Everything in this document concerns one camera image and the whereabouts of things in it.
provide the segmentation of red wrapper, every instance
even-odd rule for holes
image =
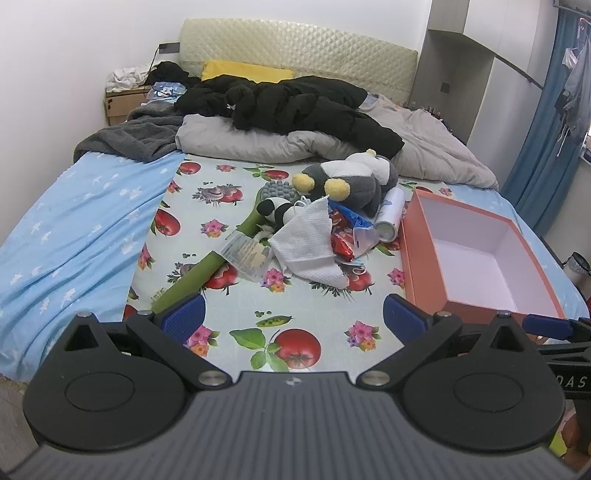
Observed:
[[[343,257],[346,262],[351,262],[355,258],[351,247],[336,233],[330,234],[330,244],[332,245],[333,252]]]
[[[352,249],[353,228],[351,223],[338,210],[332,210],[329,216],[333,223],[330,235],[333,252],[350,262],[355,258]]]

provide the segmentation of quilted headboard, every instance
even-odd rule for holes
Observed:
[[[205,60],[242,61],[337,78],[403,105],[417,52],[376,38],[294,22],[190,18],[181,30],[180,65],[201,75]]]

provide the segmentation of power outlet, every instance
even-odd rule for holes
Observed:
[[[181,51],[181,42],[161,43],[158,45],[158,53],[165,55],[168,53],[178,53]]]

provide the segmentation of wooden nightstand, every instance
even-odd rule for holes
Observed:
[[[148,95],[151,88],[150,85],[146,85],[125,90],[124,92],[106,93],[105,109],[109,125],[125,122],[130,111],[147,102],[146,95]]]

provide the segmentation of plush toy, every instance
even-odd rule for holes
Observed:
[[[292,178],[293,186],[310,200],[328,195],[330,200],[370,217],[378,213],[383,196],[397,182],[394,165],[374,150],[310,165]]]
[[[271,197],[263,200],[256,206],[259,212],[270,222],[277,225],[277,229],[282,228],[287,222],[295,217],[304,209],[303,205],[294,205],[289,200],[281,197]]]

